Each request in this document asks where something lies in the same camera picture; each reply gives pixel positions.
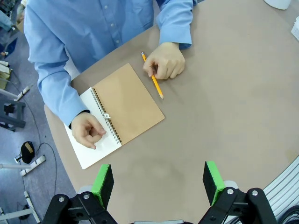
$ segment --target binder ring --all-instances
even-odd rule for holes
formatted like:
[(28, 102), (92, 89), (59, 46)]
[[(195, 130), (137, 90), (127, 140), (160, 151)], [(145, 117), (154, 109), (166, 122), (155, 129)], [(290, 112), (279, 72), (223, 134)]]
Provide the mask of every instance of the binder ring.
[(92, 92), (93, 98), (94, 98), (94, 100), (95, 100), (95, 102), (96, 102), (96, 104), (97, 104), (97, 106), (98, 106), (98, 108), (100, 110), (100, 113), (102, 114), (103, 118), (105, 119), (105, 122), (106, 122), (106, 124), (107, 124), (110, 132), (112, 133), (112, 135), (113, 135), (116, 143), (117, 144), (121, 143), (121, 139), (120, 139), (117, 131), (115, 130), (115, 128), (114, 128), (114, 126), (112, 124), (112, 121), (105, 116), (106, 110), (105, 110), (105, 108), (104, 108), (104, 106), (103, 106), (103, 104), (102, 104), (102, 102), (101, 102), (101, 100), (100, 100), (97, 92), (95, 91), (94, 88), (91, 88), (91, 92)]

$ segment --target spiral notebook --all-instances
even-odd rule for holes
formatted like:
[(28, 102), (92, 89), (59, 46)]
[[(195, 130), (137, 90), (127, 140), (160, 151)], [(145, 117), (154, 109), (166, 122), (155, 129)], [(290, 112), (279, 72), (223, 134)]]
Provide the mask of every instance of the spiral notebook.
[(107, 131), (96, 149), (76, 142), (65, 126), (82, 169), (95, 164), (165, 117), (130, 64), (86, 90), (82, 101)]

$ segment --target shirt sleeve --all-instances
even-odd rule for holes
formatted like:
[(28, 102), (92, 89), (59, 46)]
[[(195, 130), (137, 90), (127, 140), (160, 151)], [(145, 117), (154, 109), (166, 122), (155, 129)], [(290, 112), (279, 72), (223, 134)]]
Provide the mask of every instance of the shirt sleeve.
[(157, 0), (161, 12), (157, 16), (160, 28), (159, 44), (164, 42), (179, 43), (180, 49), (192, 44), (190, 24), (193, 19), (192, 9), (196, 0)]
[(29, 61), (39, 78), (38, 90), (45, 104), (67, 125), (87, 110), (77, 91), (71, 87), (71, 76), (64, 70), (69, 59), (64, 44), (39, 16), (27, 6), (24, 32), (29, 43)]

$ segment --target black cable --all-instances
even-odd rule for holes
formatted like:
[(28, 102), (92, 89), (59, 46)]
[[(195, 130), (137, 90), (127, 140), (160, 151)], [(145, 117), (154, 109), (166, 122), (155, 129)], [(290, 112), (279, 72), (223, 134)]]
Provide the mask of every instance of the black cable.
[[(17, 90), (18, 92), (21, 92), (21, 91), (18, 89), (18, 87), (17, 87), (13, 82), (10, 82), (10, 83), (16, 88), (16, 90)], [(38, 134), (38, 140), (39, 140), (39, 142), (38, 142), (38, 146), (40, 146), (40, 144), (41, 144), (41, 135), (40, 135), (39, 130), (38, 130), (38, 126), (37, 126), (37, 123), (36, 123), (36, 119), (35, 119), (35, 117), (34, 117), (34, 114), (33, 114), (32, 110), (31, 110), (31, 107), (29, 106), (28, 102), (27, 102), (24, 98), (22, 98), (22, 99), (25, 101), (27, 107), (29, 108), (29, 110), (30, 110), (30, 112), (31, 112), (31, 115), (32, 115), (34, 124), (35, 124), (35, 126), (36, 126), (37, 134)]]
[(40, 144), (39, 148), (36, 151), (36, 154), (38, 153), (38, 151), (40, 150), (40, 148), (43, 144), (48, 145), (51, 148), (53, 156), (54, 156), (54, 160), (55, 160), (55, 182), (54, 182), (54, 195), (55, 195), (56, 194), (56, 182), (57, 182), (57, 160), (56, 160), (56, 156), (55, 156), (53, 147), (47, 142), (43, 142)]
[(236, 217), (236, 218), (234, 218), (232, 221), (230, 221), (229, 224), (238, 224), (238, 222), (240, 222), (240, 220), (239, 220), (238, 217)]
[(42, 219), (41, 219), (41, 216), (37, 213), (37, 211), (36, 211), (34, 208), (32, 208), (30, 205), (28, 205), (28, 207), (31, 208), (33, 211), (35, 211), (37, 217), (38, 217), (39, 220), (41, 221), (41, 220), (42, 220)]
[(21, 204), (21, 203), (17, 202), (17, 206), (24, 207), (25, 205), (23, 205), (23, 204)]
[(297, 220), (292, 220), (293, 216), (299, 215), (299, 205), (295, 205), (289, 208), (278, 220), (278, 224), (282, 224), (286, 221), (285, 224), (299, 224), (299, 218)]
[(19, 84), (21, 84), (19, 77), (17, 76), (17, 74), (14, 72), (13, 69), (11, 69), (11, 72), (14, 74), (14, 76), (18, 79)]
[[(18, 79), (19, 83), (21, 84), (20, 79), (18, 78), (17, 74), (16, 74), (13, 70), (12, 70), (12, 72), (14, 73), (15, 77)], [(18, 92), (21, 92), (21, 91), (18, 89), (18, 87), (17, 87), (13, 82), (10, 82), (10, 83), (16, 88), (16, 90), (17, 90)], [(40, 136), (40, 133), (39, 133), (39, 129), (38, 129), (38, 126), (37, 126), (37, 122), (36, 122), (35, 116), (34, 116), (32, 110), (31, 110), (31, 108), (30, 108), (28, 102), (27, 102), (24, 98), (22, 98), (22, 99), (25, 101), (26, 105), (28, 106), (28, 108), (29, 108), (29, 110), (30, 110), (30, 112), (31, 112), (31, 115), (32, 115), (34, 124), (35, 124), (35, 126), (36, 126), (36, 131), (37, 131), (37, 134), (38, 134), (38, 140), (39, 140), (39, 144), (38, 144), (38, 149), (37, 149), (37, 151), (36, 151), (36, 155), (38, 154), (38, 152), (39, 152), (39, 150), (40, 150), (40, 148), (41, 148), (41, 146), (42, 146), (43, 144), (48, 145), (48, 146), (51, 148), (51, 150), (52, 150), (52, 153), (53, 153), (53, 156), (54, 156), (54, 160), (55, 160), (55, 182), (54, 182), (54, 195), (55, 195), (55, 194), (56, 194), (56, 184), (57, 184), (57, 160), (56, 160), (56, 156), (55, 156), (54, 149), (53, 149), (53, 147), (52, 147), (49, 143), (47, 143), (47, 142), (41, 142), (41, 136)], [(25, 181), (24, 181), (24, 177), (23, 177), (23, 176), (22, 176), (22, 181), (23, 181), (23, 186), (24, 186), (24, 191), (25, 191)]]

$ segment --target tan table surface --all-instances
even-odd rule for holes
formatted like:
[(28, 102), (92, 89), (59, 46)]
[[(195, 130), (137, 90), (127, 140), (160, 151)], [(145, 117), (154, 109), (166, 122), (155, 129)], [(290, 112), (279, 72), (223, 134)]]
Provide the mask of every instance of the tan table surface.
[(297, 9), (288, 9), (291, 19), (262, 0), (200, 3), (193, 11), (193, 46), (183, 51), (185, 71), (160, 82), (164, 101), (140, 56), (157, 47), (157, 27), (78, 76), (73, 86), (81, 94), (129, 62), (166, 118), (82, 170), (63, 124), (45, 107), (75, 190), (92, 184), (101, 164), (111, 163), (115, 184), (108, 210), (117, 222), (197, 223), (209, 206), (204, 161), (214, 160), (223, 179), (243, 191), (266, 187), (299, 153), (299, 42), (290, 33)]

